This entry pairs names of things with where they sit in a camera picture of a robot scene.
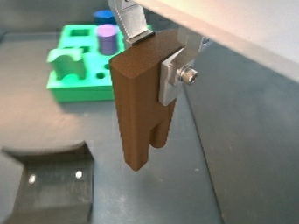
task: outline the wooden block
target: wooden block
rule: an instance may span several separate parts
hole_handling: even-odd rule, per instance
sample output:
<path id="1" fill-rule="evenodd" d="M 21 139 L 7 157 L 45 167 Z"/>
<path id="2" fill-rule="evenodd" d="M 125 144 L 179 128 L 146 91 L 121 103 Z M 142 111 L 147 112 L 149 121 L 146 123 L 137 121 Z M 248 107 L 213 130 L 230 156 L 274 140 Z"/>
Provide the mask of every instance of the wooden block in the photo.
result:
<path id="1" fill-rule="evenodd" d="M 110 61 L 117 115 L 126 162 L 138 171 L 149 160 L 150 144 L 167 141 L 175 101 L 159 102 L 162 62 L 182 49 L 177 31 L 163 31 Z"/>

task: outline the screw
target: screw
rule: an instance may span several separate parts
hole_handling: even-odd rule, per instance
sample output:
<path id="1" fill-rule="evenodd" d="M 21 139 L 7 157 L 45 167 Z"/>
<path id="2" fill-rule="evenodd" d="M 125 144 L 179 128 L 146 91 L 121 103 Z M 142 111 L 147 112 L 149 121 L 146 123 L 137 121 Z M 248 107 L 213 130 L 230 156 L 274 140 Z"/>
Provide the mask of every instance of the screw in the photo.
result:
<path id="1" fill-rule="evenodd" d="M 202 44 L 208 45 L 212 42 L 212 40 L 209 38 L 204 38 Z"/>
<path id="2" fill-rule="evenodd" d="M 30 177 L 30 184 L 34 184 L 35 180 L 37 180 L 37 175 L 33 174 Z"/>
<path id="3" fill-rule="evenodd" d="M 197 81 L 198 72 L 193 69 L 193 66 L 185 66 L 178 72 L 178 79 L 183 81 L 189 86 Z"/>
<path id="4" fill-rule="evenodd" d="M 83 172 L 82 171 L 77 171 L 77 179 L 81 179 L 83 176 Z"/>

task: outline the gray wall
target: gray wall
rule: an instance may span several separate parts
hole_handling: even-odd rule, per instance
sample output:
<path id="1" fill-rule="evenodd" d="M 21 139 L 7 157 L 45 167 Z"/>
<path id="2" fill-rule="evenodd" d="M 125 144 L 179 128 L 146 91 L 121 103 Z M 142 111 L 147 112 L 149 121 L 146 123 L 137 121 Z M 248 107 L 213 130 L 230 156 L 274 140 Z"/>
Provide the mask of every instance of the gray wall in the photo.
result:
<path id="1" fill-rule="evenodd" d="M 187 87 L 226 224 L 299 223 L 299 84 L 218 44 Z"/>
<path id="2" fill-rule="evenodd" d="M 0 31 L 57 32 L 67 24 L 93 23 L 93 13 L 105 9 L 103 0 L 0 0 Z M 146 16 L 157 30 L 177 27 L 149 10 Z"/>

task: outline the metal bracket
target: metal bracket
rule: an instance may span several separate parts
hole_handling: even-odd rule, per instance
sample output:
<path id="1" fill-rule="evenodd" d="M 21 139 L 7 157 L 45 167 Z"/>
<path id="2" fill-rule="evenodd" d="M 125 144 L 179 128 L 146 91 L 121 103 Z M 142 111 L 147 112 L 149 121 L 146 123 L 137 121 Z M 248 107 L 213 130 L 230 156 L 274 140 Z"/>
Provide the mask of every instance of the metal bracket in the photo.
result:
<path id="1" fill-rule="evenodd" d="M 117 23 L 125 35 L 126 48 L 155 35 L 147 29 L 143 7 L 131 0 L 109 0 Z"/>
<path id="2" fill-rule="evenodd" d="M 49 150 L 3 148 L 23 164 L 14 212 L 5 224 L 87 224 L 94 158 L 87 144 Z"/>
<path id="3" fill-rule="evenodd" d="M 191 85 L 198 77 L 193 69 L 194 60 L 208 39 L 197 32 L 181 26 L 178 40 L 185 48 L 162 64 L 159 102 L 167 106 L 182 92 L 183 82 Z"/>

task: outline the green toy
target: green toy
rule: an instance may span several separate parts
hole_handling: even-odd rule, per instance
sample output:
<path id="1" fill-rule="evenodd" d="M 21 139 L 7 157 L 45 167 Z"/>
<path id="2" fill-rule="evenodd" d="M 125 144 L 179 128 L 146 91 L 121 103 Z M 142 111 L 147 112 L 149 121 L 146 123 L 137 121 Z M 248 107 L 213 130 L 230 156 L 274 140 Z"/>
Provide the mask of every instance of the green toy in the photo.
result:
<path id="1" fill-rule="evenodd" d="M 66 25 L 59 46 L 50 52 L 49 63 L 54 71 L 47 88 L 58 102 L 115 99 L 109 60 L 125 51 L 123 35 L 118 30 L 118 52 L 103 55 L 97 28 L 95 24 Z"/>

